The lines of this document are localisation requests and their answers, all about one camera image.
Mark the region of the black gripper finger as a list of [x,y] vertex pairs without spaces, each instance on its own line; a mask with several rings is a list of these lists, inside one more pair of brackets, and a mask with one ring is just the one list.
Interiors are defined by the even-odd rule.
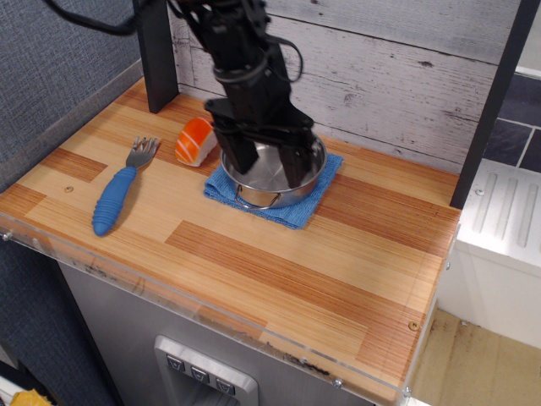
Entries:
[[216,138],[229,162],[241,174],[247,173],[259,158],[255,143],[242,132],[217,130]]
[[279,148],[279,157],[291,189],[297,188],[313,166],[313,152],[310,146],[285,145]]

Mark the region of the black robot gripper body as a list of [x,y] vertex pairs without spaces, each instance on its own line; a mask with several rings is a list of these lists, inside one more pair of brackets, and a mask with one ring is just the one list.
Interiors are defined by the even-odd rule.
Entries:
[[223,98],[210,99],[205,109],[215,131],[242,132],[255,144],[311,147],[314,121],[291,102],[293,79],[285,69],[215,69]]

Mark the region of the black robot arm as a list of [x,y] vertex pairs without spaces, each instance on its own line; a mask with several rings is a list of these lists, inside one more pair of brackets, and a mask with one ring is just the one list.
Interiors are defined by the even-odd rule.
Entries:
[[290,100],[293,79],[281,47],[292,43],[266,31],[263,1],[171,1],[212,58],[213,74],[226,95],[205,103],[218,143],[241,174],[259,158],[257,144],[277,148],[290,187],[312,164],[313,120]]

